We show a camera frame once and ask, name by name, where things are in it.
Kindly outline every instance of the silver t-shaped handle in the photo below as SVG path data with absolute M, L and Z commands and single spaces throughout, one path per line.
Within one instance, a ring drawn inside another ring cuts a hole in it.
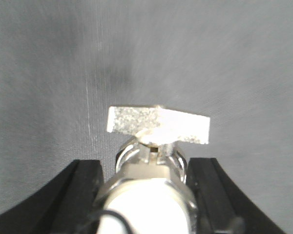
M 135 136 L 142 144 L 160 146 L 176 141 L 209 143 L 206 116 L 166 109 L 162 106 L 111 106 L 107 131 Z

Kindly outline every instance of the black cable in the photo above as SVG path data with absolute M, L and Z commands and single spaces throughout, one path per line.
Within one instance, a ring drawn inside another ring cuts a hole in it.
M 134 234 L 127 220 L 119 213 L 115 211 L 110 211 L 110 210 L 98 210 L 98 211 L 90 213 L 88 216 L 89 218 L 88 222 L 82 225 L 78 229 L 77 234 L 79 234 L 82 230 L 87 228 L 89 225 L 93 224 L 93 222 L 98 221 L 103 215 L 110 215 L 117 218 L 119 221 L 122 222 L 128 234 Z

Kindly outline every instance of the gray fabric backdrop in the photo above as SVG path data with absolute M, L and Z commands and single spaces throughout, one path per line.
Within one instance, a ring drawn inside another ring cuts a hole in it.
M 0 213 L 75 158 L 109 178 L 111 104 L 211 116 L 187 157 L 293 234 L 293 1 L 0 0 Z

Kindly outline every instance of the metal valve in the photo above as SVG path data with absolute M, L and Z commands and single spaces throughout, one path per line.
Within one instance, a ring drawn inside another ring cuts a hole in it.
M 160 196 L 163 196 L 163 203 L 159 203 L 159 206 L 162 207 L 158 209 L 168 218 L 170 213 L 164 208 L 164 201 L 173 199 L 171 205 L 177 204 L 177 207 L 183 210 L 181 213 L 176 212 L 176 215 L 180 220 L 186 220 L 176 228 L 181 228 L 182 233 L 195 233 L 197 205 L 192 191 L 185 184 L 187 162 L 177 142 L 208 144 L 209 117 L 170 110 L 162 106 L 111 106 L 108 112 L 107 131 L 133 137 L 117 154 L 116 174 L 99 190 L 97 202 L 102 201 L 105 208 L 116 209 L 134 219 L 136 207 L 123 207 L 125 198 L 122 197 L 137 193 L 140 194 L 137 196 L 144 200 L 150 198 L 157 190 L 164 189 L 164 192 L 160 193 Z M 148 195 L 140 193 L 139 186 L 150 186 L 150 190 L 154 192 Z M 135 196 L 131 203 L 137 202 L 137 206 L 141 205 L 140 200 L 136 199 L 138 197 Z M 145 228 L 140 221 L 132 225 L 137 230 Z M 106 228 L 107 220 L 102 223 L 99 230 Z

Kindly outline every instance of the shiny metal surface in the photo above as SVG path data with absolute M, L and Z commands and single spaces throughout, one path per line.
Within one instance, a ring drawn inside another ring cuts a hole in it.
M 110 194 L 122 189 L 122 187 L 126 186 L 126 183 L 129 181 L 150 179 L 152 179 L 154 183 L 161 182 L 163 185 L 168 185 L 174 189 L 175 194 L 178 195 L 187 206 L 192 232 L 195 233 L 197 217 L 195 197 L 188 186 L 180 180 L 180 177 L 175 173 L 174 169 L 167 165 L 149 165 L 145 163 L 127 163 L 126 165 L 123 165 L 122 169 L 100 188 L 95 203 L 104 202 Z

